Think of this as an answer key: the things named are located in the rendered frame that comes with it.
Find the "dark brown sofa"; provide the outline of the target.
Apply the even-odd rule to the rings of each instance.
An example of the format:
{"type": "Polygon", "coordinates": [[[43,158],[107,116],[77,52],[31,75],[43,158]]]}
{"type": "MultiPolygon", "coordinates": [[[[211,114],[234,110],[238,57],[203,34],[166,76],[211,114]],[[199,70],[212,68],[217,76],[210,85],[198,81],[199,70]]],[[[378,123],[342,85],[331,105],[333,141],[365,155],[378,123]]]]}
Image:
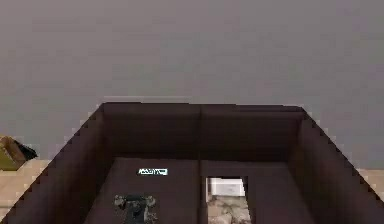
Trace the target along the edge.
{"type": "Polygon", "coordinates": [[[208,178],[243,181],[252,224],[384,224],[384,201],[301,107],[139,102],[100,105],[0,224],[123,224],[115,195],[154,196],[156,224],[208,224],[208,178]]]}

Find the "white box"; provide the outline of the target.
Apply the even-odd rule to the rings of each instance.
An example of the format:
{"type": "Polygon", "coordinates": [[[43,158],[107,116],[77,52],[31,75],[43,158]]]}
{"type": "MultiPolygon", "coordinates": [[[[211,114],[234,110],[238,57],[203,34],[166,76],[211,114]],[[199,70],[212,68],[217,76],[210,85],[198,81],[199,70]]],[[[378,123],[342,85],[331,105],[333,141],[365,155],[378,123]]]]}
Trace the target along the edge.
{"type": "Polygon", "coordinates": [[[241,179],[208,178],[211,195],[244,197],[245,189],[241,179]]]}

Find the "mottled grey beige cloth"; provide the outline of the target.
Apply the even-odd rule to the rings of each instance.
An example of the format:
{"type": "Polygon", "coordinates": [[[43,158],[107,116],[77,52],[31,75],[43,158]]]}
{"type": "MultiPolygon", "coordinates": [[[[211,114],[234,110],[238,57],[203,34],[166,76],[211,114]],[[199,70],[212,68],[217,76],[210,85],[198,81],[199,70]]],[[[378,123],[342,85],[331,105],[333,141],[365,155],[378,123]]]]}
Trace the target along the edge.
{"type": "Polygon", "coordinates": [[[242,196],[209,196],[208,224],[252,224],[249,206],[242,196]]]}

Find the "grey black lumpy object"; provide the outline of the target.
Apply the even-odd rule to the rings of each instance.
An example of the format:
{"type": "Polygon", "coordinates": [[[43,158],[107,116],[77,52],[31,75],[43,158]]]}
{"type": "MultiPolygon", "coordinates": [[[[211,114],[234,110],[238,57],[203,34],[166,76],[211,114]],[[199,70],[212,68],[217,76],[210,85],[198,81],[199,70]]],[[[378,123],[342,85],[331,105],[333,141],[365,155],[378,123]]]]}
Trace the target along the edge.
{"type": "Polygon", "coordinates": [[[113,204],[126,212],[123,224],[156,224],[153,211],[156,199],[152,195],[115,195],[113,204]]]}

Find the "olive yellow black object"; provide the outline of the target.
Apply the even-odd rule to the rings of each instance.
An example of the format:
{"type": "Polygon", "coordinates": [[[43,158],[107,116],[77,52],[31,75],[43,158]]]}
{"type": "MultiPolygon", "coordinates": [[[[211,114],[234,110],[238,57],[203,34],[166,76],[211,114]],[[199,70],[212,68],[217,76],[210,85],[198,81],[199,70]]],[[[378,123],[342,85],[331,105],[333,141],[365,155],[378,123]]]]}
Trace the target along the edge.
{"type": "Polygon", "coordinates": [[[10,136],[0,135],[0,170],[17,171],[38,155],[36,151],[10,136]]]}

